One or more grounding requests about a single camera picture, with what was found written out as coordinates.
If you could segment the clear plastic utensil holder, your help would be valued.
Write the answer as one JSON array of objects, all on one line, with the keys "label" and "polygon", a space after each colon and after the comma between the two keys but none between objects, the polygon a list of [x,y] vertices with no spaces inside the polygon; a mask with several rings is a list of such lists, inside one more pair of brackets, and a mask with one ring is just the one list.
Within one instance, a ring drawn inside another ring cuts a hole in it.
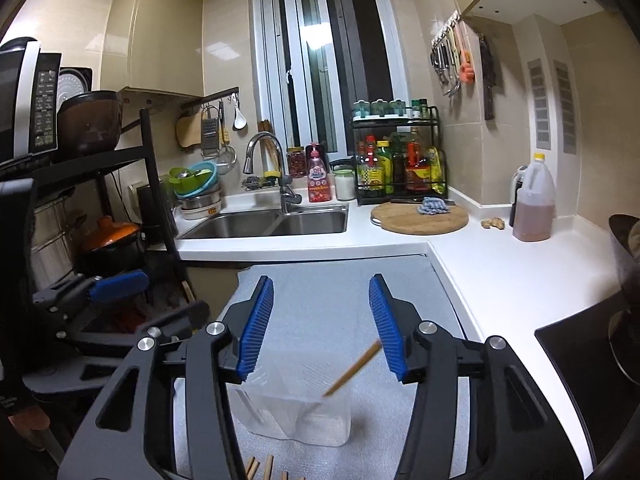
[{"label": "clear plastic utensil holder", "polygon": [[232,414],[258,436],[338,448],[350,436],[350,388],[326,390],[346,368],[335,353],[268,350],[245,382],[228,387]]}]

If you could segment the green and blue basins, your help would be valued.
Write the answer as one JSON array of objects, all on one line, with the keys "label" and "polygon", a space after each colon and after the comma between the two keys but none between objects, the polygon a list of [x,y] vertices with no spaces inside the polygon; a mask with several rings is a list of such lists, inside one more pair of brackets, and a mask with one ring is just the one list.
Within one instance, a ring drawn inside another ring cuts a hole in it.
[{"label": "green and blue basins", "polygon": [[215,186],[218,182],[218,168],[212,162],[198,162],[184,168],[169,170],[168,184],[179,198],[189,198]]}]

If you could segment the black wok with lid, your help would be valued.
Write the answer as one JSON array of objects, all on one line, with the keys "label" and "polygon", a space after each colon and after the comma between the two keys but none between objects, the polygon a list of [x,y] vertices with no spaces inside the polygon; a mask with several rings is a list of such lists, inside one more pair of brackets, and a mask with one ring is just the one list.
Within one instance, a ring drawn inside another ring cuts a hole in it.
[{"label": "black wok with lid", "polygon": [[608,323],[608,340],[623,373],[639,383],[639,219],[629,214],[608,218],[616,274],[627,307]]}]

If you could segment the stainless steel sink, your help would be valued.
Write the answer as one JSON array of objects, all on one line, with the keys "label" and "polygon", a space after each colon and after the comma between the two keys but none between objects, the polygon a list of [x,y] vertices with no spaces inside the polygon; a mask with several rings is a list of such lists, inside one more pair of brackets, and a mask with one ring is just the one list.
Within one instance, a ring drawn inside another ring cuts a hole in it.
[{"label": "stainless steel sink", "polygon": [[225,240],[343,233],[347,229],[346,207],[299,209],[282,214],[260,210],[221,214],[183,234],[182,240]]}]

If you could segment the hanging metal grater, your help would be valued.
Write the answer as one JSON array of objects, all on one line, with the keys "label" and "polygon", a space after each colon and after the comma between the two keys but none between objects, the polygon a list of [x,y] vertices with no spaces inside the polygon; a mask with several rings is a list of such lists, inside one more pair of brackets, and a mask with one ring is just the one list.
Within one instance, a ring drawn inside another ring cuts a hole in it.
[{"label": "hanging metal grater", "polygon": [[220,151],[219,113],[216,106],[207,104],[201,108],[201,154],[204,159],[215,159]]}]

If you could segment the ginger root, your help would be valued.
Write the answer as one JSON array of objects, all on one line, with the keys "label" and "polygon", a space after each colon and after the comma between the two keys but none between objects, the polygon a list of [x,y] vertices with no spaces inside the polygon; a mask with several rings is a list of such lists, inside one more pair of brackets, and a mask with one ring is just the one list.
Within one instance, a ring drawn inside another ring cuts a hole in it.
[{"label": "ginger root", "polygon": [[504,221],[499,217],[484,219],[480,222],[480,225],[482,226],[483,229],[495,228],[498,230],[503,230],[506,227],[506,225],[504,224]]}]

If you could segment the red jar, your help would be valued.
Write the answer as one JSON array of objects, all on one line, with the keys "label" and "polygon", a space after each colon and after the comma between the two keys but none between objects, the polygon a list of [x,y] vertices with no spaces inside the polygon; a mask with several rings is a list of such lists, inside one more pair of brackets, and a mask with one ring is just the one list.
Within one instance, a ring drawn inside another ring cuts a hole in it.
[{"label": "red jar", "polygon": [[303,178],[307,174],[306,154],[302,146],[293,146],[286,151],[288,174],[294,178]]}]

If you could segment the round wooden cutting board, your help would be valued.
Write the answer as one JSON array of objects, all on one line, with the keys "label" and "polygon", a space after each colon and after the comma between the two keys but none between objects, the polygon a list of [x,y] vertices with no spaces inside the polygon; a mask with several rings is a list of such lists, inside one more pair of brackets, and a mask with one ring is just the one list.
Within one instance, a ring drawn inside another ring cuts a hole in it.
[{"label": "round wooden cutting board", "polygon": [[374,207],[370,220],[385,231],[405,235],[448,234],[463,229],[469,223],[468,213],[452,205],[446,214],[420,214],[417,204],[386,203]]}]

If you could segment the plastic oil jug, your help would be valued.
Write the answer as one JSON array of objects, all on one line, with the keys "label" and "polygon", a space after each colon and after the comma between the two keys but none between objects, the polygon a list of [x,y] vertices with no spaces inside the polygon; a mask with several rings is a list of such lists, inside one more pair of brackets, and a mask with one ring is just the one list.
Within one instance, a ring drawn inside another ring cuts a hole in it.
[{"label": "plastic oil jug", "polygon": [[555,185],[544,153],[534,154],[516,193],[513,235],[521,242],[541,242],[551,236],[555,215]]}]

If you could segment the pink dish soap bottle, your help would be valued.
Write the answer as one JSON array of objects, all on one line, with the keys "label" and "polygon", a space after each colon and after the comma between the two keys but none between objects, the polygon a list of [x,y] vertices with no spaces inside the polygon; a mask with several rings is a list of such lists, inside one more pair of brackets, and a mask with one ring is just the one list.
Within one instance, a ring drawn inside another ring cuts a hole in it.
[{"label": "pink dish soap bottle", "polygon": [[308,198],[313,204],[325,203],[332,198],[331,183],[326,164],[317,144],[311,144],[307,162]]}]

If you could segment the microwave oven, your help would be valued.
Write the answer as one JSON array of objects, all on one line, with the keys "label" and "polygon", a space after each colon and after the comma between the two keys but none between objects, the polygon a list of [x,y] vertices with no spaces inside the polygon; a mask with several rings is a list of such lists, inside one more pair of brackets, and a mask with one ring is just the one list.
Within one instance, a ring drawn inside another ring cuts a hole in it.
[{"label": "microwave oven", "polygon": [[43,52],[35,38],[1,46],[1,162],[58,148],[58,76],[62,54]]}]

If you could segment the white jar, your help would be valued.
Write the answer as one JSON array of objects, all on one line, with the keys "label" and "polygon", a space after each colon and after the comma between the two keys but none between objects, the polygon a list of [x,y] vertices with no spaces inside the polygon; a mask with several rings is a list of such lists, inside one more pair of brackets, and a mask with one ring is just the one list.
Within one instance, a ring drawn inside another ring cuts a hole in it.
[{"label": "white jar", "polygon": [[335,196],[340,202],[349,202],[356,198],[356,178],[352,168],[334,170]]}]

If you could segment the black condiment rack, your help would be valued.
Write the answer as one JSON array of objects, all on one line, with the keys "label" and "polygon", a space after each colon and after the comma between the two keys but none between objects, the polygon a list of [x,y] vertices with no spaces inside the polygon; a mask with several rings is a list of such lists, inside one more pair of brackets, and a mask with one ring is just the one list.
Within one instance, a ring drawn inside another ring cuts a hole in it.
[{"label": "black condiment rack", "polygon": [[360,205],[448,197],[439,112],[427,100],[352,104],[356,199]]}]

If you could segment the hanging orange peeler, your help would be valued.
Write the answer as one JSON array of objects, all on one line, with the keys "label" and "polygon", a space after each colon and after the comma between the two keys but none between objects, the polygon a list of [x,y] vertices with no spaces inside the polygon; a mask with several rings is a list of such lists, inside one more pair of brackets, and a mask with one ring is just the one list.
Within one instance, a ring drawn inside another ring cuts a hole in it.
[{"label": "hanging orange peeler", "polygon": [[471,51],[464,40],[462,23],[457,24],[457,34],[460,47],[460,68],[459,76],[460,80],[464,84],[474,84],[475,82],[475,70],[472,62]]}]

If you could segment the black cleaver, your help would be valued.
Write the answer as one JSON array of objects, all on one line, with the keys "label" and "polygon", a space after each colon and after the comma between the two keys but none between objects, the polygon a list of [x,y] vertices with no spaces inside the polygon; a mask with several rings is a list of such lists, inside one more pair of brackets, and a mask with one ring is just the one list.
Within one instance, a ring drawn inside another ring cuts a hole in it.
[{"label": "black cleaver", "polygon": [[486,122],[495,119],[494,87],[497,84],[494,57],[485,36],[479,36],[480,62],[482,62],[484,118]]}]

